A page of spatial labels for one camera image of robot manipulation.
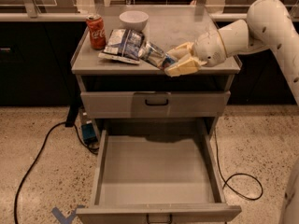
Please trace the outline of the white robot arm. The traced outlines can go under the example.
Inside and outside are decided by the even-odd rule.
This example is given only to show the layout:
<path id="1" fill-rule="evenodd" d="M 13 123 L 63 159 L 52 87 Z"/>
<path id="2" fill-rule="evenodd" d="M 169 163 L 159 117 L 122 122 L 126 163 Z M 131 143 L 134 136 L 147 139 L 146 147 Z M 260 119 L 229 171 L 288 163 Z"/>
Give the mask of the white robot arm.
<path id="1" fill-rule="evenodd" d="M 195 41 L 171 49 L 169 54 L 177 60 L 165 72 L 170 77 L 193 74 L 204 65 L 215 66 L 233 55 L 261 48 L 272 51 L 299 103 L 299 34 L 279 0 L 256 0 L 244 20 L 209 30 Z"/>

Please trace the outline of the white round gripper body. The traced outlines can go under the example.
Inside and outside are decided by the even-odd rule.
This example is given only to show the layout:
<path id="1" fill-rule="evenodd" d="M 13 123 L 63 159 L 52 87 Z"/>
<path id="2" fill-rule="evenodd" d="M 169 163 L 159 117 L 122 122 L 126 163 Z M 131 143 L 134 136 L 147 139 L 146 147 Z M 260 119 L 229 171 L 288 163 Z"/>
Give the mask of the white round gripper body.
<path id="1" fill-rule="evenodd" d="M 217 30 L 199 35 L 193 43 L 192 50 L 207 66 L 215 66 L 226 60 L 225 47 Z"/>

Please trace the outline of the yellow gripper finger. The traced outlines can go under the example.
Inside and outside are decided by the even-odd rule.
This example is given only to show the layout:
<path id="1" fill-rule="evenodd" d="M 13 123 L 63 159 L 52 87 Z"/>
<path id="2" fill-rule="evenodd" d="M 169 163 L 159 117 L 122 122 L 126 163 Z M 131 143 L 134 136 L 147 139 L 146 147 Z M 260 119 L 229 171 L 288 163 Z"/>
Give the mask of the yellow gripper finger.
<path id="1" fill-rule="evenodd" d="M 192 55 L 193 42 L 185 42 L 173 49 L 170 49 L 167 54 L 177 60 L 183 58 L 185 55 Z"/>
<path id="2" fill-rule="evenodd" d="M 199 58 L 187 54 L 179 59 L 176 63 L 165 68 L 165 73 L 170 77 L 179 77 L 183 75 L 194 74 L 198 72 L 206 61 L 202 61 Z"/>

